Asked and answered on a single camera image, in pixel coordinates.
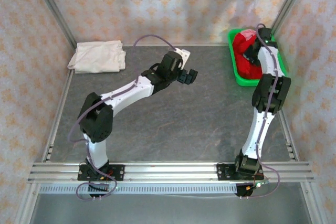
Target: red object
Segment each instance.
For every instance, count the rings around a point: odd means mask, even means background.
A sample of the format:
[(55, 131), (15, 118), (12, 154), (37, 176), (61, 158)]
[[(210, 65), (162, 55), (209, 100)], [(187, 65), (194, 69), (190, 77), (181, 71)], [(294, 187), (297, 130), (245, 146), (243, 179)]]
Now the red object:
[(257, 35), (244, 36), (244, 31), (238, 33), (233, 41), (232, 47), (235, 53), (236, 65), (238, 74), (244, 79), (248, 80), (260, 80), (263, 72), (261, 66), (251, 64), (244, 58), (243, 53), (255, 42)]

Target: folded towel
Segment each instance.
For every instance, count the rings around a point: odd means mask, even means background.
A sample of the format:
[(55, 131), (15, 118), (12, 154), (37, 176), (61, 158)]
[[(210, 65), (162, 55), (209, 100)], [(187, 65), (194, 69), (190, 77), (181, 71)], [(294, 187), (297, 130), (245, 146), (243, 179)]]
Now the folded towel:
[(68, 68), (75, 73), (119, 72), (125, 69), (125, 56), (120, 40), (77, 43)]

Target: gray table surface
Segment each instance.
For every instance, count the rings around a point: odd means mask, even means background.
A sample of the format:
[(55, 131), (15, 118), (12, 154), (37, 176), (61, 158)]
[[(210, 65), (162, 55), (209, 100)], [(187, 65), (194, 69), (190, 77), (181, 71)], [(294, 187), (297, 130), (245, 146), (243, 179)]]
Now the gray table surface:
[[(183, 47), (191, 52), (185, 66), (198, 71), (192, 85), (174, 82), (165, 90), (121, 111), (107, 139), (110, 161), (232, 162), (242, 148), (253, 119), (254, 87), (239, 86), (228, 47)], [(74, 74), (59, 122), (51, 161), (84, 161), (85, 145), (67, 142), (86, 96), (113, 91), (160, 62), (168, 47), (125, 47), (126, 69), (119, 73)], [(81, 138), (78, 129), (74, 139)], [(276, 117), (262, 150), (265, 161), (289, 155)]]
[[(264, 195), (275, 184), (258, 188)], [(173, 195), (111, 195), (102, 201), (83, 202), (76, 195), (39, 195), (30, 224), (70, 223), (227, 223), (309, 224), (299, 183), (282, 183), (272, 195), (256, 199), (197, 198)]]

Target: patterned wallpaper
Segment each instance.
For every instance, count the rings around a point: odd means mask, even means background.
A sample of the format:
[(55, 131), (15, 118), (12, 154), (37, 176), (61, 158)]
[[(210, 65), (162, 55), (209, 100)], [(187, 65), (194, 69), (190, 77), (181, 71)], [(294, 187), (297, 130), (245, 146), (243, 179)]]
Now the patterned wallpaper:
[[(172, 43), (227, 42), (228, 29), (270, 26), (284, 0), (55, 0), (77, 42), (122, 40), (148, 33)], [(161, 43), (146, 38), (144, 44)]]
[(14, 223), (72, 49), (44, 0), (0, 0), (0, 223)]
[(313, 161), (336, 219), (336, 0), (296, 0), (278, 37), (292, 87), (284, 110), (301, 159)]

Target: purple cable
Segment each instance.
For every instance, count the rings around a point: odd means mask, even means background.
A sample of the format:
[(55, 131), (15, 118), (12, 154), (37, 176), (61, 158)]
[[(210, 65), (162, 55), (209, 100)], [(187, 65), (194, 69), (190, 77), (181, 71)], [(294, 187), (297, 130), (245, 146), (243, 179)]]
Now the purple cable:
[(275, 88), (276, 88), (276, 85), (277, 85), (277, 82), (278, 82), (278, 78), (279, 78), (279, 73), (278, 73), (278, 69), (277, 69), (277, 60), (274, 56), (274, 54), (272, 53), (272, 51), (269, 49), (269, 47), (266, 45), (266, 43), (264, 42), (264, 40), (260, 37), (259, 35), (259, 27), (260, 26), (263, 26), (263, 27), (266, 27), (264, 24), (258, 24), (257, 27), (256, 27), (256, 32), (257, 32), (257, 37), (258, 39), (260, 40), (260, 42), (262, 43), (262, 45), (266, 48), (266, 50), (271, 54), (272, 56), (272, 59), (273, 59), (273, 63), (274, 63), (274, 72), (275, 72), (275, 80), (274, 80), (274, 83), (272, 85), (272, 88), (271, 88), (271, 91), (269, 93), (269, 97), (268, 97), (268, 101), (267, 101), (267, 105), (266, 105), (266, 109), (265, 109), (265, 115), (264, 115), (264, 120), (262, 121), (262, 125), (261, 125), (261, 129), (260, 129), (260, 132), (259, 132), (259, 135), (258, 135), (258, 140), (257, 140), (257, 147), (256, 147), (256, 152), (257, 152), (257, 158), (258, 158), (258, 161), (259, 161), (259, 164), (262, 166), (262, 167), (265, 167), (269, 170), (272, 170), (273, 172), (276, 173), (277, 177), (278, 177), (278, 182), (277, 182), (277, 186), (272, 190), (270, 191), (269, 193), (267, 194), (264, 194), (264, 195), (256, 195), (256, 196), (250, 196), (250, 197), (247, 197), (247, 198), (261, 198), (261, 197), (266, 197), (266, 196), (269, 196), (271, 195), (272, 193), (274, 193), (280, 186), (280, 174), (277, 170), (275, 170), (274, 168), (272, 167), (269, 167), (267, 165), (265, 165), (263, 162), (261, 162), (261, 159), (260, 159), (260, 156), (259, 156), (259, 143), (260, 143), (260, 139), (261, 139), (261, 134), (264, 130), (264, 127), (266, 125), (266, 117), (267, 117), (267, 112), (269, 110), (269, 107), (271, 105), (271, 100), (272, 100), (272, 96), (275, 92)]
[[(156, 38), (159, 38), (159, 39), (161, 39), (162, 41), (166, 42), (172, 49), (175, 50), (175, 47), (174, 47), (172, 44), (170, 44), (167, 40), (165, 40), (164, 38), (162, 38), (162, 37), (160, 37), (160, 36), (158, 36), (158, 35), (155, 35), (155, 34), (147, 34), (147, 35), (141, 36), (139, 39), (137, 39), (137, 40), (134, 42), (134, 44), (133, 44), (133, 49), (132, 49), (132, 57), (134, 56), (135, 46), (137, 45), (137, 43), (138, 43), (141, 39), (146, 38), (146, 37), (156, 37)], [(106, 197), (110, 196), (110, 195), (115, 191), (115, 189), (117, 188), (118, 183), (117, 183), (117, 181), (115, 180), (115, 178), (113, 178), (112, 176), (110, 176), (110, 175), (108, 175), (108, 174), (106, 174), (106, 173), (103, 173), (102, 171), (100, 171), (100, 170), (94, 165), (93, 162), (91, 162), (92, 158), (91, 158), (91, 154), (90, 154), (90, 150), (89, 150), (89, 141), (88, 141), (87, 139), (85, 139), (85, 138), (81, 138), (81, 139), (79, 139), (79, 140), (71, 140), (71, 136), (72, 136), (72, 134), (74, 133), (75, 127), (80, 123), (80, 121), (81, 121), (81, 120), (82, 120), (82, 119), (83, 119), (83, 118), (84, 118), (90, 111), (92, 111), (93, 109), (95, 109), (96, 107), (98, 107), (99, 105), (101, 105), (102, 103), (104, 103), (104, 102), (106, 102), (106, 101), (108, 101), (108, 100), (112, 100), (114, 97), (117, 97), (117, 96), (119, 96), (119, 95), (122, 95), (122, 94), (127, 93), (128, 91), (132, 90), (132, 89), (138, 84), (138, 80), (139, 80), (139, 76), (137, 76), (137, 78), (136, 78), (134, 84), (133, 84), (131, 87), (129, 87), (128, 89), (123, 90), (123, 91), (121, 91), (121, 92), (119, 92), (119, 93), (116, 93), (116, 94), (114, 94), (114, 95), (112, 95), (112, 96), (110, 96), (110, 97), (107, 97), (107, 98), (105, 98), (105, 99), (103, 99), (103, 100), (97, 102), (96, 104), (92, 105), (92, 106), (91, 106), (90, 108), (88, 108), (87, 110), (85, 110), (84, 113), (83, 113), (82, 115), (80, 115), (80, 117), (78, 117), (78, 119), (76, 120), (76, 122), (73, 124), (73, 126), (71, 127), (70, 132), (69, 132), (69, 134), (68, 134), (68, 136), (67, 136), (68, 142), (73, 143), (73, 144), (75, 144), (75, 143), (79, 143), (79, 142), (82, 142), (82, 141), (85, 141), (85, 142), (86, 142), (86, 146), (87, 146), (87, 148), (86, 148), (87, 158), (88, 158), (90, 164), (92, 165), (93, 169), (94, 169), (97, 173), (101, 174), (101, 175), (104, 176), (104, 177), (107, 177), (107, 178), (111, 179), (111, 180), (114, 182), (114, 187), (113, 187), (107, 194), (104, 194), (103, 196), (99, 196), (99, 199), (100, 199), (100, 200), (101, 200), (102, 198), (106, 198)], [(79, 188), (80, 188), (81, 186), (83, 186), (83, 185), (105, 186), (106, 184), (103, 184), (103, 183), (98, 183), (98, 184), (97, 184), (97, 183), (91, 183), (91, 182), (84, 182), (84, 183), (80, 184), (80, 185), (77, 187), (77, 189), (76, 189), (76, 196), (77, 196), (80, 200), (83, 200), (83, 201), (92, 201), (92, 200), (95, 200), (95, 197), (93, 197), (92, 199), (91, 199), (91, 198), (87, 198), (87, 199), (85, 199), (85, 198), (81, 198), (81, 197), (79, 196), (79, 194), (78, 194)]]

